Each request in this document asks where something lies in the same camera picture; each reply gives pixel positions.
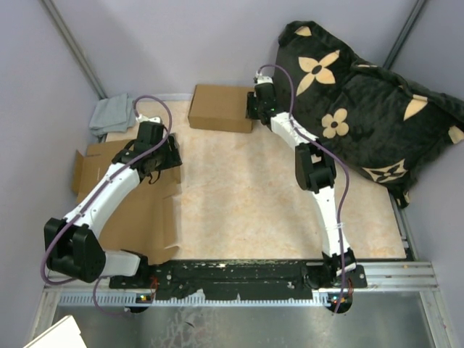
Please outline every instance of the gray folded towel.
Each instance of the gray folded towel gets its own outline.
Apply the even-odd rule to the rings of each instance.
[[[95,136],[110,132],[126,132],[136,123],[132,103],[133,99],[127,94],[100,100],[90,120],[90,132]]]

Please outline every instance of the floor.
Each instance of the floor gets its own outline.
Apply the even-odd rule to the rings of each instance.
[[[65,315],[88,348],[434,347],[416,293],[355,294],[346,315],[322,307],[156,307],[115,318],[58,307],[54,322]]]
[[[183,159],[176,259],[293,259],[321,257],[321,229],[310,194],[294,178],[294,153],[260,124],[251,134],[189,127],[189,101],[167,103]],[[147,117],[165,112],[141,102]],[[137,128],[107,141],[136,137]],[[344,188],[338,168],[336,196]],[[404,258],[386,189],[350,172],[342,212],[344,232],[358,259]]]

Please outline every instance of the black pillow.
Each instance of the black pillow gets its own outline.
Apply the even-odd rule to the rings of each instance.
[[[400,207],[409,203],[422,167],[464,138],[462,101],[372,65],[314,22],[286,26],[276,64],[299,86],[297,121],[351,168],[387,187]],[[288,108],[286,76],[276,70],[274,83]]]

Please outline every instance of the wall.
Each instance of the wall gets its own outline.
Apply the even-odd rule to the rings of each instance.
[[[39,1],[0,11],[0,347],[22,347],[43,282],[44,223],[72,206],[96,97]]]
[[[315,20],[381,65],[414,0],[55,0],[110,96],[250,85],[286,23]]]
[[[394,70],[428,88],[464,99],[464,2],[430,1]],[[447,151],[420,177],[406,209],[420,256],[434,264],[456,328],[464,323],[464,144]],[[457,331],[464,346],[464,331]]]

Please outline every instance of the brown cardboard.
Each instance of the brown cardboard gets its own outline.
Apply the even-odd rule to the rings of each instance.
[[[112,158],[127,141],[91,144],[84,157],[76,154],[72,189],[82,202],[107,172]],[[149,264],[161,264],[178,251],[172,196],[178,193],[180,170],[164,170],[154,185],[143,181],[121,202],[100,233],[106,250],[128,250],[144,254]]]
[[[247,93],[252,87],[196,85],[188,112],[190,127],[211,131],[251,133]]]

